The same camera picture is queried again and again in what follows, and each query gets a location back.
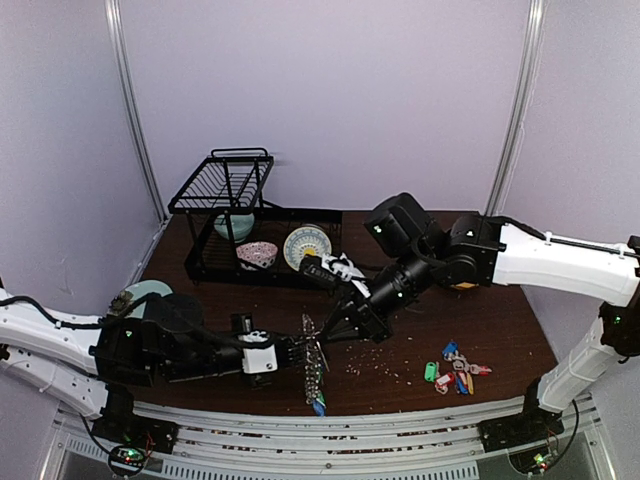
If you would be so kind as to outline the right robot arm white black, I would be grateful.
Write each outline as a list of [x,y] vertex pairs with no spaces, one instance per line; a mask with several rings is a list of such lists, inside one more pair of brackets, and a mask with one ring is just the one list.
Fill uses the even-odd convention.
[[391,336],[390,318],[434,285],[526,285],[598,299],[588,333],[528,387],[519,413],[479,424],[487,452],[540,441],[614,363],[639,353],[639,240],[606,244],[540,232],[505,216],[472,213],[443,229],[409,193],[380,203],[365,228],[391,259],[366,278],[346,256],[306,257],[305,276],[340,297],[316,336],[320,345]]

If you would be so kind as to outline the black keyring disc with rings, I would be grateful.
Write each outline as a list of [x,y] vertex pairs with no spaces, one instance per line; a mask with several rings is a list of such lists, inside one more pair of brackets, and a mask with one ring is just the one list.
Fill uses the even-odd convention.
[[[302,314],[303,337],[315,337],[319,332],[311,317],[307,313]],[[322,385],[324,373],[329,370],[326,357],[320,344],[319,352],[305,352],[304,357],[304,391],[306,403],[311,406],[316,401],[316,396],[323,394]]]

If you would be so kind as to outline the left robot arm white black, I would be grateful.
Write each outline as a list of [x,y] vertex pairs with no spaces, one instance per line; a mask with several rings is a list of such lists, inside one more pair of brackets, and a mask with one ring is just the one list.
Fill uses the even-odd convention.
[[256,330],[248,314],[213,332],[194,297],[168,287],[118,301],[103,316],[64,314],[26,295],[1,293],[1,365],[74,408],[92,435],[170,454],[176,423],[134,411],[133,386],[239,374],[253,383],[309,360],[300,335]]

